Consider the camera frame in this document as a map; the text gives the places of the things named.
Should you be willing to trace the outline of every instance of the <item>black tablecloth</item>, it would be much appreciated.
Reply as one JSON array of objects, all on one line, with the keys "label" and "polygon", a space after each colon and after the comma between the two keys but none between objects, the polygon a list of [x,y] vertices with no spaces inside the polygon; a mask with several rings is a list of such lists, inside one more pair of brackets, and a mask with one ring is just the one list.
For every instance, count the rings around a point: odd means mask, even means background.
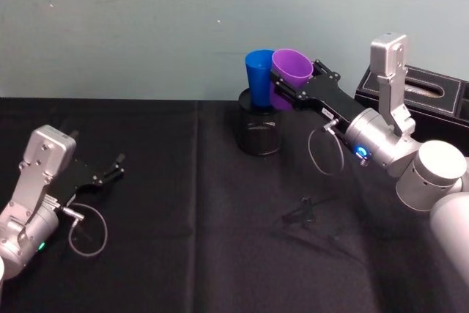
[{"label": "black tablecloth", "polygon": [[[0,201],[18,179],[30,133],[79,130],[75,155],[100,168],[119,152],[126,175],[86,200],[110,238],[95,259],[67,246],[63,219],[46,250],[4,285],[2,312],[469,312],[469,291],[395,181],[359,167],[324,177],[306,139],[314,113],[282,116],[282,148],[242,153],[235,102],[0,100]],[[313,149],[337,167],[332,141]],[[281,216],[303,197],[314,222]]]}]

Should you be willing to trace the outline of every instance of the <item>black table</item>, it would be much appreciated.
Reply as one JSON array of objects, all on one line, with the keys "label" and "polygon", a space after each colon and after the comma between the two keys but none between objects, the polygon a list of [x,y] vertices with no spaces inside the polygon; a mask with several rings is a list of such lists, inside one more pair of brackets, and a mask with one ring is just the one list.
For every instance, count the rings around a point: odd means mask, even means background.
[{"label": "black table", "polygon": [[[30,133],[79,130],[75,155],[105,168],[119,152],[126,175],[83,195],[108,222],[95,259],[67,246],[64,219],[20,277],[2,312],[469,312],[469,291],[380,169],[324,177],[306,138],[316,114],[282,116],[282,148],[255,158],[233,138],[235,102],[0,100],[0,201],[18,179]],[[313,148],[337,167],[333,142]],[[281,216],[313,202],[314,223]]]}]

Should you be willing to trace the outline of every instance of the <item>metal bracket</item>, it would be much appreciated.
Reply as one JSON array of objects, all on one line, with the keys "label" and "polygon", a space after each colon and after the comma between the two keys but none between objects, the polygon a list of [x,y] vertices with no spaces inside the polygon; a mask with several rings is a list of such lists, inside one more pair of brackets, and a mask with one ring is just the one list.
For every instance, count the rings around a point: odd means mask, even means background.
[{"label": "metal bracket", "polygon": [[411,135],[416,128],[404,104],[406,46],[405,34],[389,32],[373,40],[370,55],[370,71],[380,84],[380,114],[399,137]]}]

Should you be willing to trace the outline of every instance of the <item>black container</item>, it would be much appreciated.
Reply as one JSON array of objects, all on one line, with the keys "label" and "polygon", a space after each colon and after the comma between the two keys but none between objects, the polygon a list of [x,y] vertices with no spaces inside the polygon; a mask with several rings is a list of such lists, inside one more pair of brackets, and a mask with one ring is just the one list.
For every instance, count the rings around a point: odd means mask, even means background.
[{"label": "black container", "polygon": [[279,111],[273,107],[260,108],[251,104],[249,89],[238,99],[240,116],[237,143],[251,155],[270,155],[280,149]]},{"label": "black container", "polygon": [[[407,66],[404,103],[416,121],[412,135],[420,142],[447,141],[469,155],[469,84],[457,78]],[[369,69],[355,100],[378,111],[380,85]]]}]

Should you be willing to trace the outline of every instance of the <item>blue cup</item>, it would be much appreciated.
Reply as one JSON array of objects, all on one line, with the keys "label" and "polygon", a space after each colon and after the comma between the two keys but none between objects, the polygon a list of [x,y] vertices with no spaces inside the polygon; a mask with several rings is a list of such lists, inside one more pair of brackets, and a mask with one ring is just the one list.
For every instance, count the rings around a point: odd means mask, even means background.
[{"label": "blue cup", "polygon": [[245,58],[251,103],[261,108],[270,106],[272,54],[273,51],[262,49],[260,51],[252,51]]}]

